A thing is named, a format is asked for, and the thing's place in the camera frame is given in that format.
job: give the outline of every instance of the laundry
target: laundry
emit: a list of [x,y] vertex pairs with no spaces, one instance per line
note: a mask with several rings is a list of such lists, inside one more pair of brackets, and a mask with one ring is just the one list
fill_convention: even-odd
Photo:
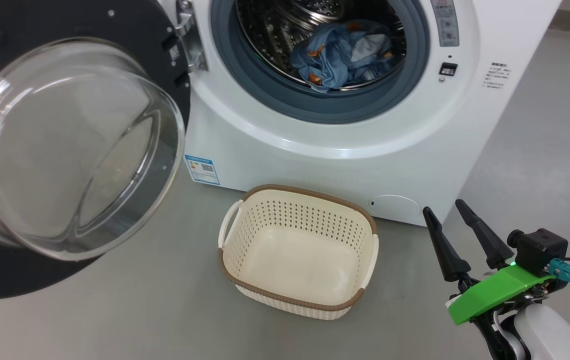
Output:
[[291,64],[312,89],[326,94],[388,73],[395,63],[391,46],[389,29],[380,23],[325,23],[296,45]]

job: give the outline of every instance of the laundry basket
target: laundry basket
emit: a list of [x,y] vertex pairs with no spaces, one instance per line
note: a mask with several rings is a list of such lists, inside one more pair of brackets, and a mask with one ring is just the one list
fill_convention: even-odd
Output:
[[326,321],[346,314],[362,296],[377,256],[376,225],[365,210],[289,186],[246,193],[218,236],[220,267],[243,294]]

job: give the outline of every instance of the front-load washing machine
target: front-load washing machine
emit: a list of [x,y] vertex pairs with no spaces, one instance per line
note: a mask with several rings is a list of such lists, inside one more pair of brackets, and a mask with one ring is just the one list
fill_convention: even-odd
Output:
[[[0,298],[131,237],[182,159],[201,183],[444,217],[558,3],[0,0]],[[388,27],[394,66],[313,91],[291,50],[353,19]]]
[[[192,178],[302,187],[421,226],[429,205],[444,219],[558,5],[193,0],[207,70],[191,74]],[[326,94],[296,78],[292,46],[324,22],[357,18],[390,29],[394,69]]]

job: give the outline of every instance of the door hinge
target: door hinge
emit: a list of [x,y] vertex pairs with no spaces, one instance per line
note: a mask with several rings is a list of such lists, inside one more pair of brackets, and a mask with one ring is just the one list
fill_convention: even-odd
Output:
[[191,0],[176,1],[176,35],[180,39],[187,59],[187,70],[193,73],[196,70],[207,70],[205,51],[203,50],[196,16]]

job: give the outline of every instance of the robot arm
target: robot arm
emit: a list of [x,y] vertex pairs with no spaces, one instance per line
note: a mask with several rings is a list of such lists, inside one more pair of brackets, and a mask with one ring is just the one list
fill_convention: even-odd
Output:
[[[474,324],[493,360],[570,359],[570,325],[541,304],[548,294],[566,286],[564,280],[570,281],[570,266],[563,268],[559,260],[564,258],[567,241],[544,229],[532,234],[515,230],[507,243],[518,249],[518,256],[516,262],[506,264],[514,253],[463,200],[457,200],[456,207],[481,243],[487,265],[498,272],[483,281],[471,278],[469,264],[452,248],[436,216],[428,207],[423,209],[443,278],[458,282],[459,294],[450,296],[447,303],[454,323]],[[559,271],[555,261],[561,265]],[[513,311],[516,315],[499,320]]]

